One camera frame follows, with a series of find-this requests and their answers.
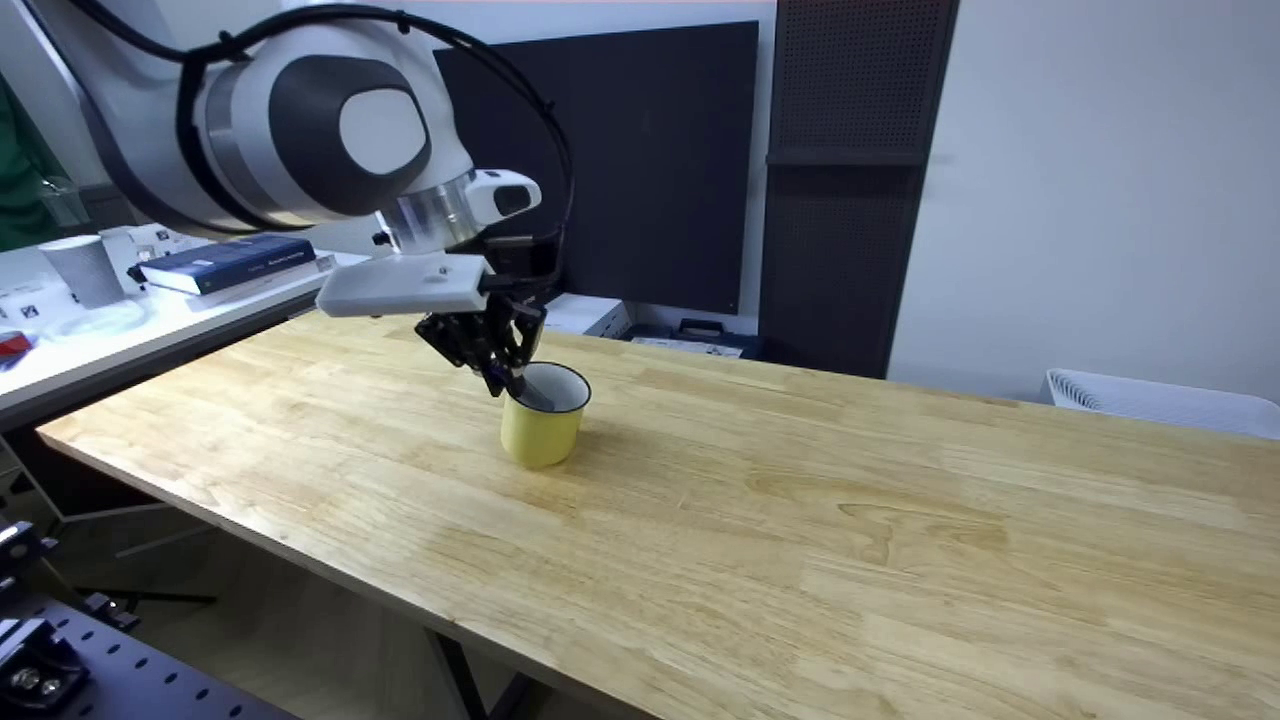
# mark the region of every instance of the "table leg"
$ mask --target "table leg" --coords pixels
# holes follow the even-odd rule
[[[545,687],[515,672],[505,696],[488,710],[462,646],[447,637],[437,637],[437,644],[444,650],[451,687],[462,698],[467,720],[521,720],[521,715],[533,715],[536,704],[545,698]]]

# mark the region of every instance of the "floor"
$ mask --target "floor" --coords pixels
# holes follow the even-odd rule
[[[315,581],[174,513],[55,531],[55,565],[75,583],[215,593],[201,605],[141,605],[134,637],[308,720],[460,720],[437,644],[396,612]],[[507,672],[471,650],[482,696]],[[549,696],[536,720],[633,720],[627,709]]]

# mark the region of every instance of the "yellow cup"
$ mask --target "yellow cup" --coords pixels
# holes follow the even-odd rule
[[[564,462],[584,422],[587,399],[592,384],[577,367],[545,360],[527,363],[524,392],[505,396],[505,451],[521,469]]]

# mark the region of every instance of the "black monitor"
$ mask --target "black monitor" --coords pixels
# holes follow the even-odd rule
[[[577,152],[564,288],[734,313],[749,211],[755,25],[495,42],[552,105]],[[481,167],[545,185],[545,207],[493,235],[552,241],[556,145],[475,60],[441,50]]]

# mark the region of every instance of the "cup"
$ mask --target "cup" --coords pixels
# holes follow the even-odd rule
[[[66,235],[40,244],[52,272],[72,288],[75,302],[102,309],[129,300],[102,235]]]
[[[524,392],[505,396],[501,444],[521,469],[552,469],[570,454],[592,384],[566,367],[536,360],[524,367]]]

